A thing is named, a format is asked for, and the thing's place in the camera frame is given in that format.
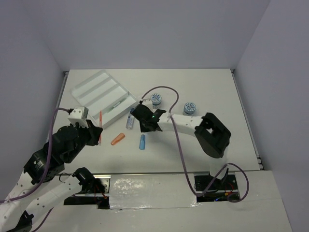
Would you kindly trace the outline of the clear spray bottle blue cap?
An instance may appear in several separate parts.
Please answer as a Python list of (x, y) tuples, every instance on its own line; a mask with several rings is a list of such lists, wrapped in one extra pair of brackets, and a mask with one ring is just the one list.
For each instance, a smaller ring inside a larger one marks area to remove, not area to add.
[(128, 130), (131, 130), (133, 129), (133, 125), (134, 125), (134, 116), (132, 115), (132, 112), (134, 111), (134, 108), (132, 108), (128, 114), (128, 117), (127, 117), (127, 121), (126, 121), (126, 128)]

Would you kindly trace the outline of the orange thin pen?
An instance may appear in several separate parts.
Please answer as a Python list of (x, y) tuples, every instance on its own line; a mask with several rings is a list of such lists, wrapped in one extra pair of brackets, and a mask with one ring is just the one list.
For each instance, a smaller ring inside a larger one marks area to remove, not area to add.
[[(103, 129), (102, 128), (102, 111), (100, 110), (100, 113), (99, 113), (99, 127), (101, 128), (101, 129)], [(101, 131), (101, 133), (100, 133), (100, 136), (99, 136), (99, 145), (101, 145), (101, 142), (102, 142), (102, 131)]]

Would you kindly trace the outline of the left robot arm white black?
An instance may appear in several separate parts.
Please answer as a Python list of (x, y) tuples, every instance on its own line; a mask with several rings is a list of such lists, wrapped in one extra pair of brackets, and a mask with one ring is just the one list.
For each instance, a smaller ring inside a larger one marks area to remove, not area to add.
[(104, 193), (102, 182), (85, 167), (78, 168), (47, 193), (40, 193), (85, 146), (98, 145), (102, 131), (86, 120), (85, 127), (77, 122), (50, 133), (48, 142), (31, 156), (15, 187), (0, 202), (0, 230), (29, 232), (39, 216), (69, 196), (91, 191)]

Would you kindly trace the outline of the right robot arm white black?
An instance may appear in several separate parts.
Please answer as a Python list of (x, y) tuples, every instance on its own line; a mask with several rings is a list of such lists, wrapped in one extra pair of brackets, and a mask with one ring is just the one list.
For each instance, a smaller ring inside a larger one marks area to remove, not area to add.
[(153, 112), (146, 105), (138, 104), (132, 115), (139, 121), (141, 132), (174, 131), (197, 138), (201, 149), (210, 157), (211, 186), (221, 189), (227, 183), (224, 153), (229, 146), (231, 132), (214, 114), (184, 116), (161, 109)]

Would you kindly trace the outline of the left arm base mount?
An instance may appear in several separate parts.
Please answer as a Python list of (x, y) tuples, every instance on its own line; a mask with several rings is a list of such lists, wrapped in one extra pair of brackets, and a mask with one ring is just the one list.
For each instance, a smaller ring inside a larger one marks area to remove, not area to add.
[(95, 175), (93, 187), (86, 191), (80, 191), (66, 198), (63, 205), (66, 206), (95, 206), (97, 209), (110, 209), (110, 183), (111, 177)]

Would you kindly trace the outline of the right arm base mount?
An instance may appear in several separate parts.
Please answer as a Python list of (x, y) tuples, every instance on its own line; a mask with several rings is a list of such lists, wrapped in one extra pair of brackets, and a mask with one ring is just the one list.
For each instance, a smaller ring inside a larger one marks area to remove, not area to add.
[[(212, 179), (210, 174), (195, 174), (195, 191), (202, 192)], [(196, 196), (196, 200), (198, 203), (239, 201), (240, 195), (235, 175), (230, 174), (227, 169), (223, 179), (216, 179), (203, 196)]]

